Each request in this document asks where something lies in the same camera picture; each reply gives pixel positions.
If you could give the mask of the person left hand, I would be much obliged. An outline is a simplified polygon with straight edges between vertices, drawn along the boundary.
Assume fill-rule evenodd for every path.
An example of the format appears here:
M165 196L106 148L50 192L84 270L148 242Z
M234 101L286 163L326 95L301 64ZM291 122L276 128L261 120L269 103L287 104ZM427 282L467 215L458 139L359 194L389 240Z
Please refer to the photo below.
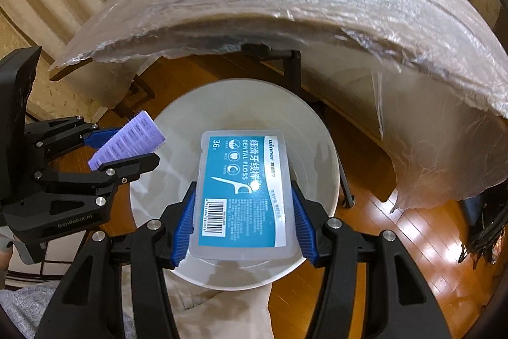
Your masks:
M10 265L10 260L13 255L14 242L7 237L1 236L1 250L0 250L0 289L5 288L7 272Z

